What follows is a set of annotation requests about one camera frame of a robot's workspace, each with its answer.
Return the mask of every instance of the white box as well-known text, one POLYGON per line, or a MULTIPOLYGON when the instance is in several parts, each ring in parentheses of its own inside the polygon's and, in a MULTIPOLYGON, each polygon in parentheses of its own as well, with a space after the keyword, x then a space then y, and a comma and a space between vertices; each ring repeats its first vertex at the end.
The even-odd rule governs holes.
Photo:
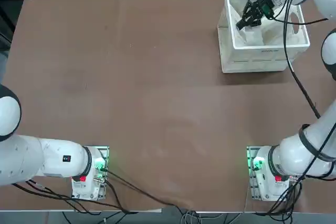
MULTIPOLYGON (((268 72, 285 70, 288 65, 283 49, 283 40, 281 40, 281 42, 277 41, 275 44, 270 42, 269 45, 265 42, 268 37, 271 37, 270 35, 281 36, 282 38, 283 29, 276 29, 276 34, 261 33, 264 42, 260 43, 260 45, 247 46, 242 45, 241 42, 238 41, 237 36, 239 36, 239 31, 236 28, 236 20, 233 15, 235 11, 241 15, 247 1, 248 0, 225 0, 225 6, 217 27, 222 72, 268 72)), ((300 6, 291 6, 291 12, 297 16, 300 23, 305 22, 300 6)), ((276 21, 263 20, 262 25, 254 29, 263 29, 264 31, 266 25, 263 25, 267 22, 270 24, 269 22, 276 21)), ((277 24, 272 24, 276 26, 281 25, 281 27, 283 27, 283 23, 276 23, 277 24)), ((308 49, 310 41, 306 26, 299 26, 296 34, 291 34, 290 31, 293 31, 293 27, 288 25, 286 47, 288 58, 293 62, 302 52, 308 49)))

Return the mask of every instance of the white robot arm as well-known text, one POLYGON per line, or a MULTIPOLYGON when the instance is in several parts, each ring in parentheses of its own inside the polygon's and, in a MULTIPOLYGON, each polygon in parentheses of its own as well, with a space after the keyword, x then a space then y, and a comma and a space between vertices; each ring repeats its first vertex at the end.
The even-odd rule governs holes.
POLYGON ((0 186, 34 176, 71 177, 72 194, 97 200, 104 197, 107 161, 95 147, 14 134, 21 120, 18 97, 0 84, 0 186))
MULTIPOLYGON (((258 5, 267 4, 270 8, 283 5, 285 0, 263 0, 258 5)), ((293 0, 300 4, 305 0, 293 0)), ((314 0, 319 12, 330 20, 336 20, 335 0, 314 0)), ((248 19, 237 24, 246 24, 248 19)), ((336 80, 336 29, 331 31, 323 42, 321 49, 323 63, 336 80)), ((289 176, 302 175, 315 156, 318 158, 308 170, 307 175, 319 177, 328 175, 336 177, 336 132, 334 132, 322 152, 318 150, 326 140, 336 123, 336 101, 334 101, 324 115, 313 125, 304 125, 294 136, 283 139, 277 146, 263 146, 255 159, 255 173, 261 199, 277 201, 279 196, 289 187, 289 176)))

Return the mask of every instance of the green led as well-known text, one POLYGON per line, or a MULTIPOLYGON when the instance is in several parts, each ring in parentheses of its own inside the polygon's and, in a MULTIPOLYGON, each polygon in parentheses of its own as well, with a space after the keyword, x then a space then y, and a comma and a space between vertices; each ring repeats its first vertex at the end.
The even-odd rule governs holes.
POLYGON ((265 159, 263 157, 255 157, 253 160, 254 170, 261 170, 263 168, 263 163, 265 159))

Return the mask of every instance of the red button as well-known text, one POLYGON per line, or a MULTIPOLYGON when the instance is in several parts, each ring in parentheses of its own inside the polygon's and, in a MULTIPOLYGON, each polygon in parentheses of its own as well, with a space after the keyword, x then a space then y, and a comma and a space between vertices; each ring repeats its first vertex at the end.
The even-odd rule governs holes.
POLYGON ((282 181, 282 179, 281 179, 280 176, 275 176, 275 181, 276 181, 276 182, 280 182, 280 181, 282 181))

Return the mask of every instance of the table surface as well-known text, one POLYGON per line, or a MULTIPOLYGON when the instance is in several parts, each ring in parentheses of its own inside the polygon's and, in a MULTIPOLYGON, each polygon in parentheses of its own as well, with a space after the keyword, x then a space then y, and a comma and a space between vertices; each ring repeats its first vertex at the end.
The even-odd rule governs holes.
MULTIPOLYGON (((263 211, 246 193, 246 146, 278 144, 314 122, 290 72, 223 74, 216 25, 224 0, 24 0, 4 85, 20 98, 18 133, 109 145, 110 169, 197 211, 263 211)), ((303 4, 306 21, 321 16, 303 4)), ((308 28, 293 67, 320 112, 336 97, 308 28)), ((70 194, 70 179, 40 178, 70 194)), ((114 182, 124 207, 162 205, 114 182)), ((296 211, 333 212, 336 185, 306 180, 296 211)), ((13 186, 0 209, 69 209, 13 186)), ((115 203, 108 191, 106 202, 115 203)), ((90 209, 107 210, 94 204, 90 209)))

